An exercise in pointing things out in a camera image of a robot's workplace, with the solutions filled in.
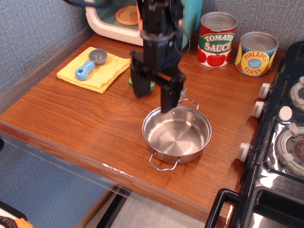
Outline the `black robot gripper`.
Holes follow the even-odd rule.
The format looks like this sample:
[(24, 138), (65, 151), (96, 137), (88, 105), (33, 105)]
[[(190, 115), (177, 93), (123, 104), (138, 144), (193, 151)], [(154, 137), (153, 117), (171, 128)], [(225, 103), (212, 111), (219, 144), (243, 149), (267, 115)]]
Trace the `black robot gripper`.
[(186, 80), (179, 70), (184, 29), (180, 0), (138, 0), (143, 50), (130, 52), (131, 79), (137, 97), (150, 94), (151, 81), (161, 86), (161, 112), (175, 108)]

